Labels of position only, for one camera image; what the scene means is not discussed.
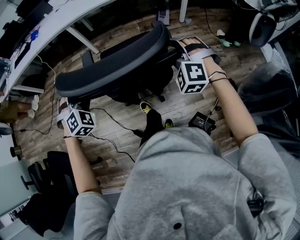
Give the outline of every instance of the shoe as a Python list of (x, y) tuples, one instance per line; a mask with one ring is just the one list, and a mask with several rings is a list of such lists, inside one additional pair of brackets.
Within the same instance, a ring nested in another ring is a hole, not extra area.
[(34, 110), (33, 109), (30, 109), (28, 112), (27, 112), (27, 114), (28, 114), (28, 117), (30, 117), (30, 118), (34, 118), (35, 117), (35, 113), (34, 113)]
[(150, 103), (147, 102), (141, 102), (140, 107), (144, 114), (147, 114), (151, 109), (153, 109)]
[(173, 120), (170, 119), (170, 118), (167, 118), (167, 119), (165, 120), (164, 127), (165, 127), (165, 129), (166, 129), (166, 128), (174, 128), (175, 125), (174, 125)]
[(234, 41), (233, 44), (236, 46), (236, 47), (239, 47), (241, 45), (241, 43), (237, 42), (237, 41)]
[(225, 33), (224, 33), (221, 29), (219, 29), (219, 30), (217, 31), (217, 36), (219, 37), (220, 42), (221, 42), (221, 44), (222, 44), (224, 47), (230, 47), (230, 44), (232, 44), (232, 43), (226, 41), (226, 39), (225, 39)]
[(31, 101), (31, 108), (34, 111), (38, 110), (38, 102), (39, 102), (39, 96), (38, 95), (34, 95), (33, 100)]

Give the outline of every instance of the wooden floor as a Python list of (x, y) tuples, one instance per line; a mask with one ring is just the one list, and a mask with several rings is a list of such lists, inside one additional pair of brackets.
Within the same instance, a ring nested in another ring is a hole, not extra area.
[[(231, 11), (208, 9), (207, 12), (208, 21), (213, 32), (216, 32), (218, 29), (223, 29), (226, 32), (231, 19)], [(222, 58), (221, 67), (235, 82), (240, 83), (257, 65), (264, 62), (260, 49), (251, 47), (246, 43), (239, 48), (224, 48), (219, 40), (210, 33), (203, 9), (197, 7), (188, 8), (187, 17), (192, 19), (189, 25), (179, 23), (179, 10), (171, 12), (168, 29), (172, 36), (198, 36), (219, 54)], [(110, 48), (125, 39), (150, 30), (151, 22), (154, 20), (155, 16), (151, 15), (119, 26), (98, 36), (93, 43), (100, 51)], [(85, 51), (86, 49), (83, 48), (75, 52), (60, 62), (54, 70), (58, 74), (82, 68), (81, 55)], [(35, 119), (24, 119), (16, 123), (14, 126), (15, 130), (34, 128), (47, 132), (52, 114), (52, 93), (53, 73), (49, 72), (45, 93), (40, 96), (40, 106), (36, 112)], [(216, 99), (214, 90), (211, 87), (205, 89), (203, 94), (181, 95), (174, 77), (165, 88), (164, 96), (166, 101), (163, 103), (157, 97), (149, 97), (146, 100), (162, 115), (163, 120), (172, 118), (176, 126), (187, 125), (197, 111), (208, 114)], [(57, 114), (57, 98), (58, 95), (55, 94), (54, 117)], [(115, 102), (104, 96), (92, 100), (91, 107), (106, 109), (127, 128), (144, 130), (146, 126), (146, 116), (140, 111), (138, 105), (125, 107), (123, 103)], [(95, 113), (98, 127), (94, 135), (113, 140), (120, 151), (126, 151), (135, 158), (141, 139), (133, 135), (131, 131), (122, 129), (103, 111), (96, 110)], [(235, 147), (236, 143), (230, 137), (230, 131), (225, 123), (222, 111), (214, 112), (212, 119), (216, 121), (217, 129), (212, 132), (211, 137), (221, 151), (225, 152)], [(57, 128), (55, 118), (52, 121), (52, 128), (48, 135), (28, 131), (24, 133), (17, 132), (15, 136), (17, 144), (22, 148), (23, 156), (31, 162), (42, 161), (46, 158), (47, 152), (51, 150), (66, 151), (66, 146), (62, 139), (63, 132)], [(108, 141), (96, 140), (91, 137), (83, 138), (82, 141), (83, 151), (90, 161), (95, 161), (98, 156), (103, 158), (102, 163), (93, 166), (98, 179), (101, 181), (102, 188), (108, 189), (123, 186), (133, 167), (133, 162), (130, 158), (126, 154), (117, 153), (113, 145)]]

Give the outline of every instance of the velcro strap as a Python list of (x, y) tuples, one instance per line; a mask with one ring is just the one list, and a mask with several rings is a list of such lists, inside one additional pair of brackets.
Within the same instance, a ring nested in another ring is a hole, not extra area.
[(66, 116), (68, 116), (70, 113), (68, 111), (63, 111), (60, 114), (56, 116), (56, 122), (62, 121)]
[(195, 49), (198, 49), (198, 48), (207, 48), (205, 44), (203, 43), (192, 43), (192, 44), (189, 44), (187, 46), (184, 47), (186, 49), (186, 51), (189, 53)]
[(216, 55), (216, 52), (212, 48), (207, 48), (202, 50), (201, 52), (197, 52), (193, 54), (191, 57), (193, 58), (194, 61), (199, 61), (203, 58), (206, 58), (214, 54)]
[(67, 107), (68, 107), (68, 103), (64, 102), (62, 105), (60, 105), (59, 113), (61, 113), (61, 111)]

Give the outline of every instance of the plastic bag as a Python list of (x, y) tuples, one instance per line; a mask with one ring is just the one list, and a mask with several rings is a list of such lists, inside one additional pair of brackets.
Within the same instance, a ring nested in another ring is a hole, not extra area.
[(238, 94), (252, 115), (268, 115), (291, 104), (298, 97), (292, 73), (274, 50), (270, 62), (258, 66), (241, 83)]
[(300, 158), (300, 138), (292, 124), (296, 118), (293, 112), (299, 109), (298, 89), (276, 50), (271, 62), (257, 67), (239, 86), (238, 93), (258, 131)]

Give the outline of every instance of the black mesh chair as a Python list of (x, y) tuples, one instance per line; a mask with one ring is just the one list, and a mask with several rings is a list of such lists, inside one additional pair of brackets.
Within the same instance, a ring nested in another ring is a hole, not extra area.
[(83, 68), (57, 76), (57, 92), (73, 104), (104, 95), (139, 104), (146, 91), (164, 101), (163, 88), (173, 77), (172, 65), (181, 57), (180, 48), (170, 48), (170, 38), (168, 29), (155, 22), (150, 32), (102, 52), (96, 63), (87, 51), (82, 56)]

